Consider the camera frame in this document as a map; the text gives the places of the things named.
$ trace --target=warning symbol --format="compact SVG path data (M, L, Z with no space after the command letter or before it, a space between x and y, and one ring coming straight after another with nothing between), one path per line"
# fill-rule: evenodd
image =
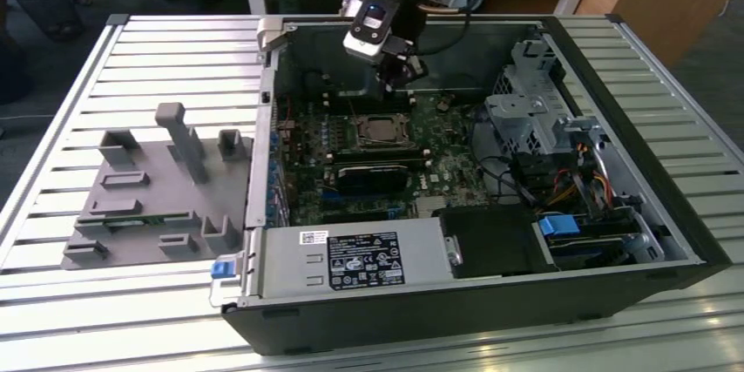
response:
M345 259L334 259L331 261L331 271L343 272L345 271Z

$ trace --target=power supply label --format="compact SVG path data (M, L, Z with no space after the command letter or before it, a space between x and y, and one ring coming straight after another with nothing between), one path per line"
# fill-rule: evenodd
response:
M398 233L329 237L329 277L335 291L406 283Z

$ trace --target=floor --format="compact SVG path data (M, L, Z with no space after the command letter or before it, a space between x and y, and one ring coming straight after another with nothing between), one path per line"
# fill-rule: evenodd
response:
M0 206L45 135L59 104L75 81L106 19L114 13L247 13L246 0L82 0L78 7L85 35L57 44L42 34L13 1L9 30L22 46L34 78L33 94L0 105ZM744 146L744 0L731 0L697 46L673 72L739 146Z

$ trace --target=black cable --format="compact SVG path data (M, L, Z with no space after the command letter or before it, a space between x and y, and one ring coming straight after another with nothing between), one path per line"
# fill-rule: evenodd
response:
M450 47L453 47L454 45L457 45L462 39L466 37L467 34L467 30L470 29L470 18L471 18L471 6L473 6L474 0L467 0L467 10L466 10L466 22L463 23L463 29L461 31L461 33L458 34L458 36L446 44L441 45L437 48L429 49L429 50L423 50L423 51L418 51L415 53L417 56L419 57L426 57L426 56L433 56L435 54L439 54L441 52L446 51Z
M510 172L509 170L502 173L502 174L497 174L491 171L491 169L487 169L486 166L483 165L483 160L478 160L478 166L481 167L481 170L485 171L485 173L491 176L498 182L506 184L509 187L511 187L514 189L515 192L521 193L522 192L522 187L518 186L517 183L511 182L510 180L505 179L505 175L507 174L507 172Z

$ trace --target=white cable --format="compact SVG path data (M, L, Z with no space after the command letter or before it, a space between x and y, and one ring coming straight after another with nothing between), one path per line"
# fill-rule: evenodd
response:
M51 115L19 115L18 117L0 117L0 121L7 121L9 119L27 119L27 118L55 118L55 114Z
M722 10L722 13L719 14L719 17L726 15L726 11L730 9L730 2L731 2L731 0L726 0L726 4L723 5L723 10Z

